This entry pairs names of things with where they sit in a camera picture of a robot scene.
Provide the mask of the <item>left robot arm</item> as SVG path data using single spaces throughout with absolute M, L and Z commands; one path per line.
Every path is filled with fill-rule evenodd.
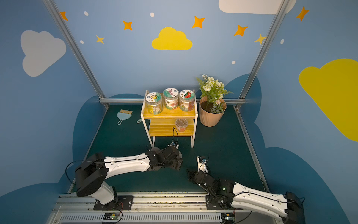
M 119 204 L 117 192 L 105 180 L 131 172 L 180 170 L 183 159 L 176 146 L 154 147 L 145 153 L 127 157 L 109 157 L 95 153 L 75 169 L 76 196 L 95 198 L 96 210 L 113 210 Z

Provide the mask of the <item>clear soil cup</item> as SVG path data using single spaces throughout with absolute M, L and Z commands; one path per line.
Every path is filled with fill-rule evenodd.
M 176 119 L 175 126 L 178 132 L 184 132 L 187 129 L 188 121 L 186 119 Z

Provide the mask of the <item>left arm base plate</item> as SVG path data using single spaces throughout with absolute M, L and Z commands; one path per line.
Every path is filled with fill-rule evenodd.
M 107 204 L 101 204 L 95 200 L 94 211 L 130 211 L 133 204 L 133 196 L 116 196 L 113 201 Z

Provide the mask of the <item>strawberry label seed jar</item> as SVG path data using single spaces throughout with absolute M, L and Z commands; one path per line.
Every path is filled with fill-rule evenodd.
M 195 105 L 195 92 L 191 90 L 180 91 L 180 109 L 185 112 L 192 111 Z

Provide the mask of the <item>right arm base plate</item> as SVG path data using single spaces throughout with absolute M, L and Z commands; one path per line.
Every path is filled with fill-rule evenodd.
M 207 210 L 234 210 L 230 202 L 233 201 L 233 196 L 229 195 L 228 200 L 217 201 L 213 196 L 206 195 Z

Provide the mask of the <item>sunflower label seed jar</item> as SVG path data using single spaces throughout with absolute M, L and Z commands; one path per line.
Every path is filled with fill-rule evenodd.
M 160 93 L 148 93 L 145 97 L 145 102 L 150 114 L 160 114 L 163 111 L 162 95 Z

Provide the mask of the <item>pink flower label seed jar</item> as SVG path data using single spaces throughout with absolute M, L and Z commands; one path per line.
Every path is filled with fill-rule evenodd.
M 179 91 L 175 88 L 167 88 L 163 91 L 164 105 L 169 110 L 174 110 L 179 105 Z

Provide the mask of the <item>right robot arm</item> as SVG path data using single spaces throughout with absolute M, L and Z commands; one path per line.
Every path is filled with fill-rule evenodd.
M 273 194 L 225 179 L 214 179 L 200 171 L 187 171 L 190 182 L 204 189 L 210 210 L 250 210 L 280 220 L 284 224 L 305 224 L 303 198 L 287 191 Z

